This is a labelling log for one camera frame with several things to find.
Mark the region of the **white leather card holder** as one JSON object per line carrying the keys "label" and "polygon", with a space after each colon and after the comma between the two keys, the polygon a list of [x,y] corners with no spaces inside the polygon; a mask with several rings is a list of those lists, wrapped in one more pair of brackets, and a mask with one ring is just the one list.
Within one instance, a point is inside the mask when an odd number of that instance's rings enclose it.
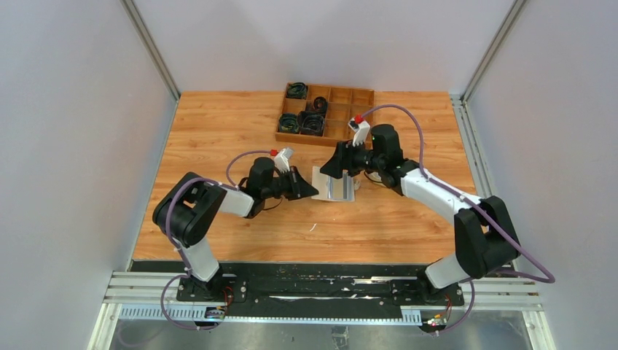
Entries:
{"label": "white leather card holder", "polygon": [[311,184],[318,190],[311,198],[318,201],[354,202],[360,181],[343,174],[341,179],[335,179],[320,172],[318,166],[312,168]]}

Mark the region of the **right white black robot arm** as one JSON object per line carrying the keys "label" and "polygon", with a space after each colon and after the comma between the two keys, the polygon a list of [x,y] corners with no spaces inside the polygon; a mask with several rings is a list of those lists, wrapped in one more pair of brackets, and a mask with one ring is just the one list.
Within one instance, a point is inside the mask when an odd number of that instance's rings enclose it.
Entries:
{"label": "right white black robot arm", "polygon": [[421,202],[453,226],[454,253],[418,273],[419,292],[435,295],[460,281],[481,279],[520,256],[517,234],[500,198],[470,195],[432,176],[419,161],[404,156],[392,125],[376,125],[368,132],[371,149],[340,141],[320,172],[335,179],[376,173],[387,188]]}

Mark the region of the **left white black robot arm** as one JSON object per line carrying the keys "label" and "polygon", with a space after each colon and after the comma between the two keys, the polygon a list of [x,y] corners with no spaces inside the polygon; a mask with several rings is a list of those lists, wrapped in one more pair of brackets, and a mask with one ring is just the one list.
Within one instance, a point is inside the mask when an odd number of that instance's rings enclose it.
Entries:
{"label": "left white black robot arm", "polygon": [[252,219],[268,199],[295,201],[318,195],[296,167],[258,157],[236,187],[188,172],[158,203],[152,221],[165,234],[184,263],[182,279],[196,283],[208,299],[227,291],[219,261],[207,239],[219,213]]}

